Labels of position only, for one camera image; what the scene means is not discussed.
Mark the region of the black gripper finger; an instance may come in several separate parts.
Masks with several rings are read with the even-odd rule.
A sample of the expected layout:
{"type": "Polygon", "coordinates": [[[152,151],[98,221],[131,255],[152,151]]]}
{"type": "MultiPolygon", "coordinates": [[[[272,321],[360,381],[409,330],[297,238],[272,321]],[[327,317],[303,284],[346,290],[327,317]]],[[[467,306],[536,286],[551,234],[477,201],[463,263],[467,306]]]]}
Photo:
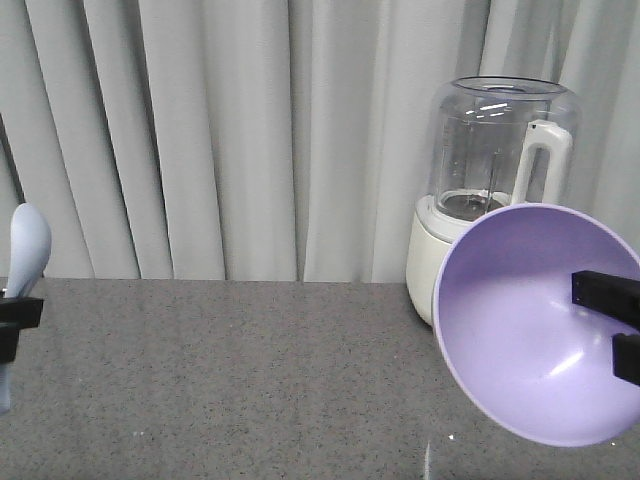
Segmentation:
{"type": "Polygon", "coordinates": [[[0,364],[15,361],[19,342],[19,328],[15,324],[2,324],[0,327],[0,364]]]}
{"type": "Polygon", "coordinates": [[[1,327],[17,330],[37,328],[40,325],[43,306],[44,300],[35,297],[2,298],[1,327]]]}
{"type": "Polygon", "coordinates": [[[571,299],[639,330],[639,281],[583,270],[571,274],[571,299]]]}
{"type": "Polygon", "coordinates": [[[618,333],[612,337],[613,374],[628,383],[640,385],[640,336],[618,333]]]}

